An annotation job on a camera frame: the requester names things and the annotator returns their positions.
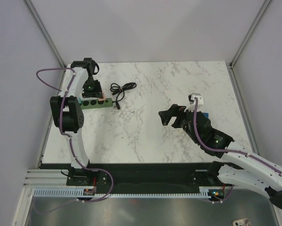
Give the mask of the pink cube block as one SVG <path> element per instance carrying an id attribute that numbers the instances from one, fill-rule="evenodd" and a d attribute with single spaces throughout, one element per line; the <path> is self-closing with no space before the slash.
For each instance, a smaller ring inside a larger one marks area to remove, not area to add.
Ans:
<path id="1" fill-rule="evenodd" d="M 101 105 L 101 104 L 103 104 L 105 102 L 105 100 L 106 100 L 106 96 L 105 96 L 104 93 L 102 93 L 102 98 L 98 99 L 98 103 Z"/>

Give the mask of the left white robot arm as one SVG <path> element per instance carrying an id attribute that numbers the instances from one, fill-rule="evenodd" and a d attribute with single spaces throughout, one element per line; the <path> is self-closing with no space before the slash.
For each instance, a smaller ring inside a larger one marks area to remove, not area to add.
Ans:
<path id="1" fill-rule="evenodd" d="M 50 99 L 54 124 L 68 141 L 71 156 L 66 185 L 94 186 L 96 174 L 87 168 L 90 161 L 83 144 L 84 114 L 80 103 L 85 98 L 104 98 L 100 82 L 93 77 L 100 68 L 92 58 L 84 58 L 83 61 L 73 61 L 68 70 L 73 75 L 66 88 Z"/>

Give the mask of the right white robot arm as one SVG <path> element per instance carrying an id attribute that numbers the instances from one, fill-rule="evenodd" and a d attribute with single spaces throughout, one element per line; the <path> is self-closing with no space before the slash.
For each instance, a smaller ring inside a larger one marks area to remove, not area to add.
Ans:
<path id="1" fill-rule="evenodd" d="M 220 159 L 207 170 L 209 184 L 215 186 L 221 182 L 244 187 L 282 210 L 282 166 L 248 151 L 231 136 L 213 128 L 205 113 L 187 111 L 184 106 L 173 104 L 158 115 L 164 126 L 175 118 L 173 128 L 183 129 L 206 154 Z"/>

